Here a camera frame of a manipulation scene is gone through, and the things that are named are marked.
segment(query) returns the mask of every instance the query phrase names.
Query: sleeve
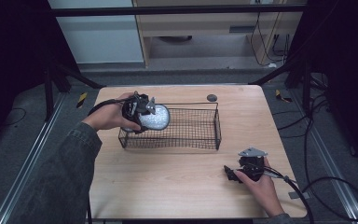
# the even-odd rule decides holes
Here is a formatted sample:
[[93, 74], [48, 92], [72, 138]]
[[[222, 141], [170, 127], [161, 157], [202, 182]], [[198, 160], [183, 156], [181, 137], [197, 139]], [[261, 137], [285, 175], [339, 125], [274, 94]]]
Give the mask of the sleeve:
[[85, 223], [94, 163], [102, 142], [78, 123], [25, 187], [8, 223]]
[[272, 217], [269, 220], [268, 224], [295, 224], [295, 222], [288, 214], [283, 213], [275, 217]]

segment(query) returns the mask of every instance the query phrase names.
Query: black wire mesh basket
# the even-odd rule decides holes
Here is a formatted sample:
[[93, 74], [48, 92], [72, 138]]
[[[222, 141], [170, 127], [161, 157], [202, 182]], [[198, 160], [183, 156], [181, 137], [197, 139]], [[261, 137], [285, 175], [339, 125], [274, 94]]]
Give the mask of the black wire mesh basket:
[[120, 129], [118, 140], [126, 147], [197, 147], [219, 149], [222, 141], [218, 103], [162, 104], [169, 111], [171, 120], [162, 131], [143, 133], [125, 132]]

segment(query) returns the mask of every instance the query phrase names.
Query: white panel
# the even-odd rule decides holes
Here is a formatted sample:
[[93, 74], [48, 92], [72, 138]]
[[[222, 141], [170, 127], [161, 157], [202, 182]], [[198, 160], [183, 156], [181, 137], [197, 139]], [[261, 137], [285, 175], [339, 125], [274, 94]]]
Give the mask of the white panel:
[[[49, 0], [52, 8], [132, 7], [131, 0]], [[134, 16], [57, 18], [77, 63], [142, 63]]]

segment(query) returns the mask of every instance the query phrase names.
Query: table top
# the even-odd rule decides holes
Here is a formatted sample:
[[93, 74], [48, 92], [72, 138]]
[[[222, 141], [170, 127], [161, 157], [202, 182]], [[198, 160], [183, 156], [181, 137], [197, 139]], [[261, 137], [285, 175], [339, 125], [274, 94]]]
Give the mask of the table top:
[[[266, 151], [271, 167], [295, 179], [264, 92], [252, 85], [142, 86], [100, 90], [95, 104], [123, 92], [145, 93], [156, 104], [207, 103], [217, 96], [222, 142], [218, 150], [190, 147], [122, 148], [119, 129], [99, 131], [103, 146], [90, 189], [93, 218], [267, 217], [243, 185], [228, 181], [223, 166], [240, 168], [238, 153]], [[274, 179], [278, 197], [292, 217], [307, 214], [293, 189]]]

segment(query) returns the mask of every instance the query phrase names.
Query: human arm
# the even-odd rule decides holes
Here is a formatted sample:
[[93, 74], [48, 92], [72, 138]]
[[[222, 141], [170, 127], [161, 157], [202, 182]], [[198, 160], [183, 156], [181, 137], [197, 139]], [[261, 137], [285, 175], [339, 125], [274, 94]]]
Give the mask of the human arm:
[[[264, 163], [269, 167], [267, 158], [264, 158]], [[283, 211], [271, 177], [262, 175], [258, 181], [253, 181], [243, 172], [234, 171], [234, 174], [251, 191], [260, 206], [271, 217], [270, 223], [293, 223], [293, 220]]]
[[[120, 98], [127, 98], [125, 93]], [[79, 122], [27, 183], [8, 223], [85, 223], [101, 129], [139, 130], [124, 120], [121, 104], [105, 105]]]

